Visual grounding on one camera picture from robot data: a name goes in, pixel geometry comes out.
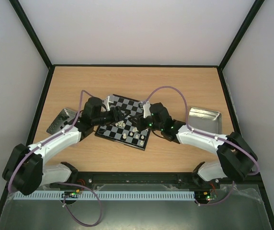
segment white slotted strip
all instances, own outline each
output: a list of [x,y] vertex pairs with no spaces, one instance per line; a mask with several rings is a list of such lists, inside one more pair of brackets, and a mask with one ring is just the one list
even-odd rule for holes
[[[17,192],[15,200],[59,200],[64,196],[65,191],[35,191],[30,195],[23,195]],[[194,192],[187,191],[164,191],[164,192],[135,192],[135,191],[97,191],[100,200],[194,200]],[[95,196],[85,191],[81,195],[74,195],[67,199],[96,200]]]

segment white wall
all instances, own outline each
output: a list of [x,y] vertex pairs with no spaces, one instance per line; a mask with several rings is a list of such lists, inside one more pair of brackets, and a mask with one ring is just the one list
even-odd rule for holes
[[0,0],[0,197],[1,174],[12,148],[25,143],[47,68],[7,0]]
[[53,64],[218,65],[254,0],[20,0]]
[[224,74],[274,212],[274,0],[264,2]]

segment gray tray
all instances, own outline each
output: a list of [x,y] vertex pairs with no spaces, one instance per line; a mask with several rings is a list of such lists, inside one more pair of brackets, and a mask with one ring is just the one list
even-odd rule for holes
[[[46,132],[51,135],[57,133],[64,127],[65,122],[69,122],[75,117],[75,114],[75,111],[64,108],[54,119],[49,128],[47,128]],[[220,112],[190,107],[188,121],[189,124],[195,128],[211,133],[222,134],[222,114]]]

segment wooden tabletop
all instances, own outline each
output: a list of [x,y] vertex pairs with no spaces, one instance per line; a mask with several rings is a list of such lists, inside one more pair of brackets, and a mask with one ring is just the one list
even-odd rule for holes
[[[63,108],[77,110],[82,89],[102,99],[118,94],[145,100],[162,85],[179,89],[189,106],[221,112],[223,133],[233,131],[216,68],[56,67],[34,143],[49,136],[46,129]],[[185,120],[184,103],[176,91],[159,90],[150,102],[162,102],[173,119]],[[93,133],[63,150],[48,164],[67,161],[86,172],[191,172],[200,162],[216,158],[204,150],[168,142],[153,134],[142,151],[95,137]]]

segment black frame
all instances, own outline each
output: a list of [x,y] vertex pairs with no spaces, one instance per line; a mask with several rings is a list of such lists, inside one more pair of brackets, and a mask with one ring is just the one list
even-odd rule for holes
[[[221,82],[221,86],[223,89],[223,93],[226,99],[226,103],[228,106],[228,111],[231,117],[231,121],[234,127],[234,131],[240,133],[240,127],[238,124],[238,120],[234,111],[234,107],[230,98],[230,94],[228,92],[228,88],[225,82],[225,78],[223,76],[223,69],[226,66],[226,64],[228,63],[229,59],[231,58],[232,54],[234,53],[236,47],[238,46],[238,44],[240,43],[242,37],[244,36],[245,32],[247,31],[247,29],[249,28],[250,24],[252,23],[254,17],[256,16],[257,12],[259,11],[260,7],[262,6],[264,0],[255,0],[253,6],[251,7],[248,15],[246,16],[244,22],[242,23],[240,29],[238,30],[234,40],[232,41],[230,47],[228,48],[225,56],[223,57],[221,63],[219,66],[196,66],[196,65],[53,65],[50,61],[50,59],[48,58],[43,46],[41,45],[41,42],[39,40],[39,38],[37,37],[31,23],[29,22],[22,6],[20,5],[18,0],[9,0],[9,2],[11,3],[11,5],[13,6],[14,10],[16,11],[18,17],[20,18],[23,26],[25,27],[26,31],[28,32],[31,40],[33,41],[35,47],[37,48],[40,56],[42,57],[43,61],[45,62],[47,68],[49,69],[47,77],[46,77],[46,81],[41,93],[41,97],[39,100],[39,104],[34,116],[34,120],[31,126],[31,130],[26,142],[26,145],[29,145],[33,142],[36,131],[37,131],[37,127],[39,124],[39,120],[41,117],[41,113],[45,104],[45,100],[46,100],[46,96],[49,90],[49,86],[53,77],[53,73],[55,70],[56,66],[85,66],[85,67],[169,67],[169,68],[216,68],[218,75],[219,75],[219,79]],[[144,181],[145,178],[151,176],[154,178],[157,178],[158,181],[168,181],[168,183],[172,182],[172,184],[177,184],[181,178],[187,176],[188,174],[190,174],[190,172],[188,173],[178,173],[178,172],[168,172],[168,173],[136,173],[136,172],[81,172],[81,174],[85,177],[88,178],[90,177],[92,179],[92,183],[102,183],[102,182],[110,182],[110,183],[117,183],[117,181],[129,181],[130,183],[133,184],[138,184],[138,181]],[[231,184],[232,181],[229,180],[228,178],[224,178],[221,179],[220,182],[224,183],[224,184]],[[262,199],[264,201],[265,204],[265,208],[267,211],[267,215],[271,224],[272,229],[274,230],[274,215],[270,206],[270,202],[263,184],[263,180],[262,177],[260,175],[260,173],[256,176],[248,176],[246,178],[246,180],[242,183],[242,184],[257,184],[260,192],[261,192],[261,196]],[[195,185],[186,185],[185,188],[190,188],[194,191],[205,191],[208,190],[207,188],[197,188]],[[3,194],[1,196],[0,199],[0,217],[1,217],[1,213],[3,210],[3,207],[5,205],[6,199],[7,199],[7,195],[8,195],[8,190],[7,190],[7,185],[4,188]]]

